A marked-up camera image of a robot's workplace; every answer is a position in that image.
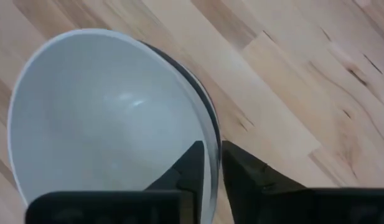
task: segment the bowl rim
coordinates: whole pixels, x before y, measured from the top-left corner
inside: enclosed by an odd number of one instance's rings
[[[48,50],[51,46],[53,46],[54,44],[60,42],[61,40],[64,40],[64,39],[67,39],[69,37],[73,37],[73,36],[76,36],[76,35],[102,35],[102,36],[105,36],[105,37],[112,37],[112,38],[116,38],[118,40],[122,40],[124,42],[127,42],[128,44],[131,44],[133,45],[134,47],[137,47],[139,50],[142,50],[144,53],[146,53],[148,56],[150,56],[153,60],[156,60],[157,62],[159,62],[164,68],[170,70],[170,71],[173,71],[174,73],[179,73],[179,71],[174,68],[167,60],[165,60],[164,58],[162,58],[159,54],[157,54],[155,51],[153,51],[152,49],[150,49],[147,45],[145,45],[144,43],[126,35],[126,34],[123,34],[123,33],[120,33],[120,32],[117,32],[117,31],[113,31],[113,30],[106,30],[106,29],[76,29],[76,30],[70,30],[68,32],[65,32],[63,34],[59,34],[51,39],[49,39],[48,41],[44,42],[32,55],[31,57],[27,60],[27,62],[24,64],[17,80],[16,80],[16,83],[14,85],[14,88],[13,88],[13,91],[12,91],[12,95],[11,95],[11,100],[10,100],[10,103],[9,103],[9,110],[8,110],[8,116],[7,116],[7,150],[8,150],[8,157],[9,157],[9,162],[10,162],[10,165],[12,167],[12,173],[13,173],[13,176],[14,176],[14,180],[15,180],[15,183],[16,183],[16,187],[17,187],[17,190],[19,191],[20,195],[21,195],[21,198],[24,202],[24,205],[28,205],[29,203],[27,202],[26,200],[26,196],[23,192],[23,189],[21,188],[21,185],[20,185],[20,182],[19,182],[19,178],[17,176],[17,172],[16,172],[16,167],[15,167],[15,164],[14,164],[14,160],[13,160],[13,154],[12,154],[12,136],[11,136],[11,131],[12,131],[12,114],[13,114],[13,108],[14,108],[14,103],[15,103],[15,100],[17,98],[17,94],[18,94],[18,90],[20,88],[20,85],[26,75],[26,73],[29,71],[29,68],[30,66],[35,62],[35,60],[43,53],[45,52],[46,50]],[[215,192],[212,192],[215,194],[215,201],[217,199],[217,187],[218,186],[212,186],[211,188],[215,187],[216,188],[216,191]]]

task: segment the white bowl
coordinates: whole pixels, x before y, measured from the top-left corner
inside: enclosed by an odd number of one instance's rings
[[[202,223],[213,218],[218,145],[204,104],[144,44],[73,30],[26,63],[11,98],[8,148],[25,201],[59,190],[143,190],[205,144]]]

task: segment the wooden floor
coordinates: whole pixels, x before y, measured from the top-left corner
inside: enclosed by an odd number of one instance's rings
[[[384,0],[0,0],[0,223],[24,206],[9,97],[46,40],[113,29],[192,70],[231,140],[306,186],[384,187]],[[215,223],[232,223],[223,185]]]

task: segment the wood grain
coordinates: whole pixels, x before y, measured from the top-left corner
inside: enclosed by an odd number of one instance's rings
[[[9,96],[47,39],[113,29],[206,87],[222,138],[310,187],[384,187],[384,0],[0,1],[0,223],[24,206],[7,155]],[[223,182],[214,223],[233,223]]]

